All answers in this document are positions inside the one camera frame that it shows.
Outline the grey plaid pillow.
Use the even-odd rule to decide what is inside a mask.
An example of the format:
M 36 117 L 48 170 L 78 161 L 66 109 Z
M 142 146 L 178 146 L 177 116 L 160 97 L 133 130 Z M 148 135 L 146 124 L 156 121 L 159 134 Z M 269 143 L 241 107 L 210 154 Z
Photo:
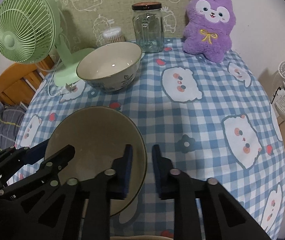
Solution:
M 0 151 L 16 146 L 16 138 L 26 110 L 0 102 Z

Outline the large scalloped yellow floral plate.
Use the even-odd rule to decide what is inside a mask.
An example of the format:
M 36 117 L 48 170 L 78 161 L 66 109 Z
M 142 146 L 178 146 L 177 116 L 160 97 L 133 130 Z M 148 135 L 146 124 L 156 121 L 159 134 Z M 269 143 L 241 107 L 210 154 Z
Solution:
M 149 236 L 149 235 L 142 235 L 142 236 L 113 236 L 110 237 L 110 240 L 173 240 L 173 238 L 164 237 L 164 236 Z

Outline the left ceramic bowl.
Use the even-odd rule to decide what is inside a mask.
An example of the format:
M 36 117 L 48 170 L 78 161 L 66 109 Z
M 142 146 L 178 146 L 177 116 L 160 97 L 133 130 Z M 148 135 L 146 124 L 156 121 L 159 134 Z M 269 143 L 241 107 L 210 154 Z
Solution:
M 147 172 L 147 152 L 143 137 L 132 120 L 110 107 L 80 109 L 61 122 L 51 135 L 45 158 L 66 145 L 75 148 L 74 158 L 59 173 L 61 183 L 75 177 L 92 179 L 111 168 L 121 157 L 127 144 L 133 147 L 129 194 L 125 200 L 112 200 L 111 215 L 119 215 L 124 224 L 138 211 L 138 194 Z

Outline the ceramic bowl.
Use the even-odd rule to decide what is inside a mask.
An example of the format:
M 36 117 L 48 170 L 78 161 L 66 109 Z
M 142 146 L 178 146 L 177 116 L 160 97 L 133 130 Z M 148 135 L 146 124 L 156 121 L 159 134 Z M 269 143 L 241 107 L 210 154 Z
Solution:
M 61 183 L 75 177 L 92 179 L 111 168 L 121 157 L 127 144 L 133 147 L 129 194 L 125 200 L 112 200 L 111 215 L 119 215 L 124 224 L 138 211 L 138 194 L 147 172 L 147 152 L 143 137 L 132 120 L 110 107 L 80 109 L 61 122 L 51 135 L 45 158 L 66 145 L 75 148 L 74 158 L 59 173 Z
M 76 74 L 94 89 L 115 92 L 135 79 L 142 55 L 141 47 L 132 42 L 106 44 L 89 53 Z

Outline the wooden bed headboard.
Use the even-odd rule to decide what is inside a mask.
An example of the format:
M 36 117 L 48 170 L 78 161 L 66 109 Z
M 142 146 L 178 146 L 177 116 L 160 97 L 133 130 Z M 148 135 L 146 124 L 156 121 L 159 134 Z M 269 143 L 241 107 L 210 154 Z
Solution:
M 0 75 L 0 102 L 10 106 L 29 105 L 53 66 L 49 56 L 37 64 L 12 64 Z

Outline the blue checkered tablecloth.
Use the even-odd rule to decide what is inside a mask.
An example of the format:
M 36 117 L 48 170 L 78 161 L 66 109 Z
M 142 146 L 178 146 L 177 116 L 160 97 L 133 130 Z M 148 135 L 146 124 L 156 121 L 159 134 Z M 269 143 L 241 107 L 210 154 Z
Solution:
M 285 147 L 267 94 L 236 52 L 213 63 L 186 54 L 181 40 L 170 38 L 161 53 L 143 56 L 128 87 L 112 93 L 79 81 L 75 92 L 62 95 L 46 77 L 15 145 L 47 140 L 67 116 L 92 106 L 131 118 L 147 150 L 158 144 L 189 176 L 216 178 L 270 238 L 278 237 L 285 211 Z

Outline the back ceramic bowl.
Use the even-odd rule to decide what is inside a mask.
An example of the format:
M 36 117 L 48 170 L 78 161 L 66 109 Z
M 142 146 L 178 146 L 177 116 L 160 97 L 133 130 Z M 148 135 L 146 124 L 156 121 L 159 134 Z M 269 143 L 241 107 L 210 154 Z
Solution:
M 106 44 L 89 53 L 76 74 L 94 89 L 115 92 L 135 79 L 142 55 L 141 47 L 132 42 Z

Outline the green desk fan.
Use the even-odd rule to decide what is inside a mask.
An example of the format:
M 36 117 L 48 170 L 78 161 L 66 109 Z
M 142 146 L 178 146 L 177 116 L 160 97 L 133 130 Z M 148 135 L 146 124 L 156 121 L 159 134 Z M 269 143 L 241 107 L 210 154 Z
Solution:
M 61 64 L 54 74 L 57 87 L 79 81 L 76 68 L 92 48 L 70 50 L 66 19 L 58 0 L 4 0 L 0 4 L 0 53 L 21 63 L 39 63 L 55 49 Z

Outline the green cartoon board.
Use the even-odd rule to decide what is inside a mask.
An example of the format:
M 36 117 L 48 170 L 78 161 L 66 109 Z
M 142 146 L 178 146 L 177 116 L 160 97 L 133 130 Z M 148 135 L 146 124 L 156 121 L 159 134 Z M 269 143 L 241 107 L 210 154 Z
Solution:
M 132 4 L 160 2 L 165 37 L 181 37 L 186 25 L 189 0 L 59 0 L 64 15 L 62 26 L 66 42 L 74 53 L 104 44 L 102 33 L 120 27 L 128 41 L 135 39 Z

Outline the glass jar with black lid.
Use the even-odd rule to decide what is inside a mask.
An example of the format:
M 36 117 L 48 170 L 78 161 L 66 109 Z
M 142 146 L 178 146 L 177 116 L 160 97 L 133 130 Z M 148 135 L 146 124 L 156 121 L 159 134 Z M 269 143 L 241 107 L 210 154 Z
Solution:
M 144 53 L 158 53 L 164 49 L 164 27 L 160 2 L 132 4 L 133 29 L 136 43 Z

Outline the purple plush bunny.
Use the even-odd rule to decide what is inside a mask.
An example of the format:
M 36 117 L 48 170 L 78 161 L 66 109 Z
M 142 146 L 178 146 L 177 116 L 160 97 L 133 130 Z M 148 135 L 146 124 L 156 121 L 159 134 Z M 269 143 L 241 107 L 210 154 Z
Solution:
M 230 34 L 236 24 L 232 1 L 191 0 L 186 15 L 189 22 L 183 31 L 183 51 L 221 63 L 232 47 Z

